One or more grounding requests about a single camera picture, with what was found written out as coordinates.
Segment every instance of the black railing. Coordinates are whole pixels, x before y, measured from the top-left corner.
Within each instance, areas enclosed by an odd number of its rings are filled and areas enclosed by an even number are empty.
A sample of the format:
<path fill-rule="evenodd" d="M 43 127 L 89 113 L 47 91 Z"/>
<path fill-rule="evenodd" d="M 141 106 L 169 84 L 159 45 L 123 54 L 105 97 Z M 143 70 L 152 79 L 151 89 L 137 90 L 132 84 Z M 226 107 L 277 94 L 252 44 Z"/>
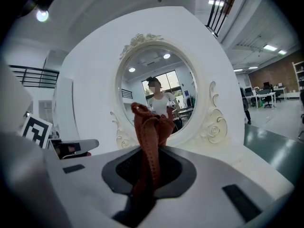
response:
<path fill-rule="evenodd" d="M 58 71 L 27 66 L 10 65 L 10 67 L 25 87 L 55 88 Z"/>
<path fill-rule="evenodd" d="M 219 30 L 221 29 L 221 27 L 222 27 L 222 25 L 223 25 L 223 23 L 224 23 L 224 21 L 226 19 L 226 16 L 229 14 L 229 12 L 230 12 L 230 10 L 232 8 L 233 3 L 234 3 L 234 0 L 214 0 L 213 1 L 211 13 L 210 13 L 208 24 L 206 25 L 206 27 L 216 37 L 218 37 Z M 215 16 L 213 18 L 213 13 L 214 13 L 215 6 L 217 6 L 217 11 L 216 11 Z"/>
<path fill-rule="evenodd" d="M 122 89 L 122 95 L 123 95 L 124 98 L 133 99 L 132 91 Z"/>

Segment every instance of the white t-shirt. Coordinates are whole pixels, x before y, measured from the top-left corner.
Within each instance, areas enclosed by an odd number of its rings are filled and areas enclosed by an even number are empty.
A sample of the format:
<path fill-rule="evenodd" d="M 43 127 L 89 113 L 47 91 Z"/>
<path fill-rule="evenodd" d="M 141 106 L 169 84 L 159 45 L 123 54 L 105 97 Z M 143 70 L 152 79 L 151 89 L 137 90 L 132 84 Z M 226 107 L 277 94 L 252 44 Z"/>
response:
<path fill-rule="evenodd" d="M 164 114 L 166 117 L 168 117 L 167 104 L 169 101 L 174 101 L 175 99 L 176 97 L 171 93 L 163 93 L 163 97 L 160 100 L 155 99 L 154 97 L 151 98 L 148 101 L 148 107 L 151 107 L 152 105 L 152 112 L 155 112 L 157 115 L 160 116 Z"/>

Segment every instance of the computer monitor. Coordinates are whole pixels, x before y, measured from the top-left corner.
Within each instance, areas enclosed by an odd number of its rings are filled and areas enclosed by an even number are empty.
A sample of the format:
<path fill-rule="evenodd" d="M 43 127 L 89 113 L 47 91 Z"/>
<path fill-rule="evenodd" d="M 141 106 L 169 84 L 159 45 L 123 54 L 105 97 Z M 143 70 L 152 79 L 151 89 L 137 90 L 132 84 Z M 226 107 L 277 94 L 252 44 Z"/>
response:
<path fill-rule="evenodd" d="M 252 89 L 251 88 L 246 88 L 245 93 L 248 93 L 248 92 L 252 92 Z"/>

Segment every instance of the brown cloth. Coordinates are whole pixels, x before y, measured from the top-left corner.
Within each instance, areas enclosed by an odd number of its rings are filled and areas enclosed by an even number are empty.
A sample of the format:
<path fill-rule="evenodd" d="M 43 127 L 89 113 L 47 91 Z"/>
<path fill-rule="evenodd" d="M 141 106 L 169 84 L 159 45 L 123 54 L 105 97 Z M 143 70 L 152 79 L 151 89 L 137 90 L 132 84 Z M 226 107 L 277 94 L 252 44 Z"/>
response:
<path fill-rule="evenodd" d="M 166 145 L 175 125 L 170 107 L 167 108 L 169 119 L 165 115 L 153 114 L 139 103 L 132 103 L 131 109 L 135 114 L 134 126 L 143 156 L 141 175 L 132 191 L 132 211 L 124 223 L 136 227 L 155 204 L 154 191 L 161 176 L 158 147 Z"/>

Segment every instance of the green floor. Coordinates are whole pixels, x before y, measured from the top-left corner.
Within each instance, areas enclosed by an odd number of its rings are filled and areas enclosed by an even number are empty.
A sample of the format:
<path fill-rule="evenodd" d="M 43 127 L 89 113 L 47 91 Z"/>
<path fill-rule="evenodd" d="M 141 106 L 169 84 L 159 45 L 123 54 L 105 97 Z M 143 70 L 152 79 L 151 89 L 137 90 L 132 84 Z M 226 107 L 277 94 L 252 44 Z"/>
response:
<path fill-rule="evenodd" d="M 296 184 L 304 167 L 304 143 L 245 124 L 244 145 Z"/>

